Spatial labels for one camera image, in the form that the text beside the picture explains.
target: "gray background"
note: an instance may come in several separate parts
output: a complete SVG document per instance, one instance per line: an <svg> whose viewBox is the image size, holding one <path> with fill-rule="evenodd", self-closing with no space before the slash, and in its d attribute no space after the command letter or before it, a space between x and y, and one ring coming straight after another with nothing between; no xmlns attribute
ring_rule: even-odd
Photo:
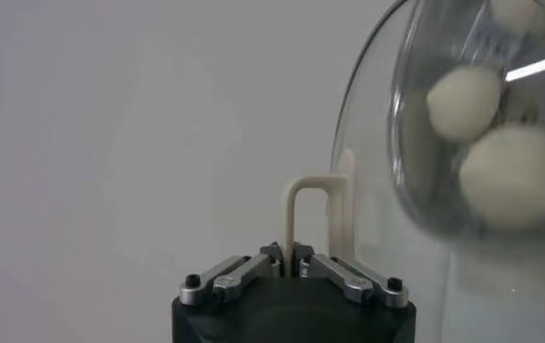
<svg viewBox="0 0 545 343"><path fill-rule="evenodd" d="M327 172L389 3L0 0L0 342L169 341L184 274L275 240L286 180Z"/></svg>

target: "black screw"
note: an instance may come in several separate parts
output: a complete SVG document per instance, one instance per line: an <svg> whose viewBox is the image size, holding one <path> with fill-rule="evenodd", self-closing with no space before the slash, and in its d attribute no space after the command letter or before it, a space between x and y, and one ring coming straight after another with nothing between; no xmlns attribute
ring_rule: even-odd
<svg viewBox="0 0 545 343"><path fill-rule="evenodd" d="M189 274L185 278L185 286L189 288L198 288L201 284L201 278L198 274Z"/></svg>
<svg viewBox="0 0 545 343"><path fill-rule="evenodd" d="M388 289L392 292L402 291L402 280L398 278L388 279Z"/></svg>

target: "cream plastic hook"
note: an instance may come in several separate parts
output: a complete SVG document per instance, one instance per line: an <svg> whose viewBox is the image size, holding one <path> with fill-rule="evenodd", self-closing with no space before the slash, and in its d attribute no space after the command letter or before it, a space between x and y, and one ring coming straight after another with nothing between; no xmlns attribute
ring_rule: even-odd
<svg viewBox="0 0 545 343"><path fill-rule="evenodd" d="M284 275L291 277L294 246L294 205L302 189L321 189L328 195L328 225L330 256L353 259L355 237L353 230L353 173L355 158L351 150L344 150L336 174L306 176L288 183L283 192L283 230L280 240L284 258Z"/></svg>

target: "white ball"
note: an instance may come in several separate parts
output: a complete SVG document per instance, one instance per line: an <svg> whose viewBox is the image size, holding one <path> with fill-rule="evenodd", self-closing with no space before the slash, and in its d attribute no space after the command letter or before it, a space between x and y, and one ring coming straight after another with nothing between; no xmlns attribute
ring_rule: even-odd
<svg viewBox="0 0 545 343"><path fill-rule="evenodd" d="M492 228L523 230L545 219L545 130L510 125L475 144L459 172L470 208Z"/></svg>
<svg viewBox="0 0 545 343"><path fill-rule="evenodd" d="M482 134L499 105L502 82L483 66L458 67L428 93L429 120L443 138L464 143Z"/></svg>
<svg viewBox="0 0 545 343"><path fill-rule="evenodd" d="M545 8L535 0L491 0L494 21L513 34L545 34Z"/></svg>

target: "clear plastic container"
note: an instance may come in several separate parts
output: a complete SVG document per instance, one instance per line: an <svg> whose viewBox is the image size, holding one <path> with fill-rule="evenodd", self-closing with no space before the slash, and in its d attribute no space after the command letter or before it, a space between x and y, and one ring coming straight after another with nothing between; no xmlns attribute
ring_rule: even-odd
<svg viewBox="0 0 545 343"><path fill-rule="evenodd" d="M345 149L356 160L356 257L405 280L422 343L545 342L545 218L491 227L458 179L487 133L545 130L545 14L493 1L398 2L361 52L336 130L331 172ZM502 79L489 127L463 143L436 133L427 103L462 65Z"/></svg>

